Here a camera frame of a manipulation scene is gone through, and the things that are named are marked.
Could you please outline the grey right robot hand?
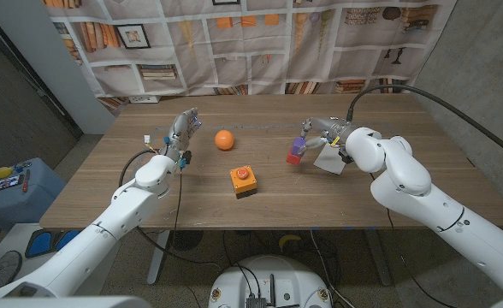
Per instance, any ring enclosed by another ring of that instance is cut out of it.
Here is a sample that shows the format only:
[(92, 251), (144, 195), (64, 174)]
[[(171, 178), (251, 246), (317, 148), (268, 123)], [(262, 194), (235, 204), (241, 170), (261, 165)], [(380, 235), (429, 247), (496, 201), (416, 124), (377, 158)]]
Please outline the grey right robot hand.
[(331, 143), (334, 143), (335, 147), (343, 146), (356, 129), (349, 121), (338, 117), (310, 117), (303, 122), (300, 138), (304, 139), (310, 131), (318, 131), (320, 135), (306, 140), (297, 153), (302, 155), (308, 150)]

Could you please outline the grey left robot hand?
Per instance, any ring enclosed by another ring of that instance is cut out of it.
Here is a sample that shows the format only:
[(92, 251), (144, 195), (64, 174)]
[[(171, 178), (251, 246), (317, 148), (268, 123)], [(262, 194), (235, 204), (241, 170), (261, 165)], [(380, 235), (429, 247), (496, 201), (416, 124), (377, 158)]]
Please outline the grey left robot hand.
[(165, 146), (161, 149), (161, 153), (176, 162), (179, 161), (180, 155), (187, 150), (192, 136), (200, 126), (197, 108), (191, 108), (176, 116), (168, 135), (164, 138)]

